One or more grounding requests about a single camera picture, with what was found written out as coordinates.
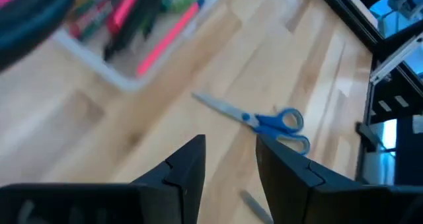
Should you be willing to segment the grey pencil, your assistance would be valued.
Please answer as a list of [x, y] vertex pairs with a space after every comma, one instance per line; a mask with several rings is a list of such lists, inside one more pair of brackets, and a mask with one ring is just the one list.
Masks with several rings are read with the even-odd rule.
[[272, 217], [266, 212], [264, 208], [251, 196], [246, 190], [241, 190], [239, 195], [247, 207], [254, 213], [254, 215], [263, 222], [263, 224], [274, 224]]

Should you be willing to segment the clear box with pink lid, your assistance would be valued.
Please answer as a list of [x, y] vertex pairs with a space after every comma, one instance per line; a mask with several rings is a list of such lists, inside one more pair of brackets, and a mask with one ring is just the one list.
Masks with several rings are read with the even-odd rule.
[[[116, 52], [109, 61], [104, 61], [103, 49], [112, 37], [107, 28], [109, 17], [85, 41], [79, 41], [68, 33], [70, 23], [103, 1], [106, 0], [0, 0], [0, 73], [48, 38], [54, 38], [107, 81], [123, 90], [138, 90], [153, 79], [170, 54], [189, 37], [218, 0], [205, 0], [201, 11], [141, 77], [136, 75], [138, 64], [176, 24], [181, 14], [168, 11], [173, 0], [163, 0], [150, 35], [145, 39], [139, 30], [126, 48]], [[111, 1], [114, 11], [121, 0]]]

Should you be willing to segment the green highlighter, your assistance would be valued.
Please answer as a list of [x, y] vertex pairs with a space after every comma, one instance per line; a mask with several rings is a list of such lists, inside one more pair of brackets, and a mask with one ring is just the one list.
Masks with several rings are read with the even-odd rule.
[[173, 0], [169, 11], [171, 13], [183, 13], [196, 1], [197, 0]]

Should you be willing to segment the white metal bar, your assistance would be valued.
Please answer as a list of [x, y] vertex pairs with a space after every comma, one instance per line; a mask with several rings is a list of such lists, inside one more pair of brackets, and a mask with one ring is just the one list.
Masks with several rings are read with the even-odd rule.
[[382, 81], [394, 68], [402, 63], [414, 50], [419, 48], [423, 43], [423, 32], [417, 36], [413, 36], [403, 45], [396, 49], [390, 56], [381, 62], [378, 67], [371, 73], [369, 81], [376, 85]]

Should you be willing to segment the thick black marker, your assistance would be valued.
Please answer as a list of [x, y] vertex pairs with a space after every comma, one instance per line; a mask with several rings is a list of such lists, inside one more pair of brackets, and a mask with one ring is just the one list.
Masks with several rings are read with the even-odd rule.
[[109, 61], [116, 52], [126, 48], [139, 30], [146, 39], [153, 29], [162, 5], [163, 0], [135, 0], [128, 9], [122, 25], [117, 32], [112, 34], [110, 41], [105, 45], [103, 60]]

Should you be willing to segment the pink highlighter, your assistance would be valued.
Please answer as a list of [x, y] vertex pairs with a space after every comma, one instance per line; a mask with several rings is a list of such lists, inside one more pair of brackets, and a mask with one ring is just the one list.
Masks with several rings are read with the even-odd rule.
[[121, 0], [120, 4], [109, 16], [107, 28], [109, 33], [116, 34], [122, 27], [137, 0]]

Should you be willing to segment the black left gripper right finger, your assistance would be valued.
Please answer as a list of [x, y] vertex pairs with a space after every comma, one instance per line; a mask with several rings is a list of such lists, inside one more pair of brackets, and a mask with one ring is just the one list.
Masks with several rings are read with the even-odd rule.
[[423, 187], [365, 185], [265, 135], [256, 159], [274, 224], [423, 224]]

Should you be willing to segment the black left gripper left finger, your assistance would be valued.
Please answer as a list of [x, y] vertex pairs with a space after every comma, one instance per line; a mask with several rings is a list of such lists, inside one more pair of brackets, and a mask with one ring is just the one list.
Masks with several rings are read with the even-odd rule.
[[197, 135], [129, 183], [0, 187], [0, 224], [196, 224], [206, 169]]

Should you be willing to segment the blue handled scissors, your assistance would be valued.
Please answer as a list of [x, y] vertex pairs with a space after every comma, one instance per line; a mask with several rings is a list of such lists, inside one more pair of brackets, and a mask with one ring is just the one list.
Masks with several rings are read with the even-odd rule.
[[295, 108], [284, 108], [278, 114], [271, 116], [247, 112], [208, 94], [192, 93], [192, 96], [219, 113], [250, 126], [257, 134], [268, 135], [280, 143], [281, 139], [300, 142], [302, 144], [301, 150], [298, 151], [300, 155], [310, 152], [309, 139], [299, 134], [304, 127], [303, 116]]

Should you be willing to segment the pink pen with blue tip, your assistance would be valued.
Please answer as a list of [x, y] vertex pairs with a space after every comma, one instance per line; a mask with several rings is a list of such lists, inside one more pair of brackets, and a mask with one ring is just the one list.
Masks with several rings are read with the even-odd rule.
[[194, 17], [201, 11], [204, 6], [205, 0], [197, 0], [191, 6], [181, 14], [176, 24], [168, 30], [163, 39], [161, 39], [151, 52], [143, 59], [137, 66], [136, 75], [141, 77], [146, 74], [155, 62], [166, 52], [168, 47], [177, 39], [179, 34], [188, 26], [188, 24], [194, 19]]

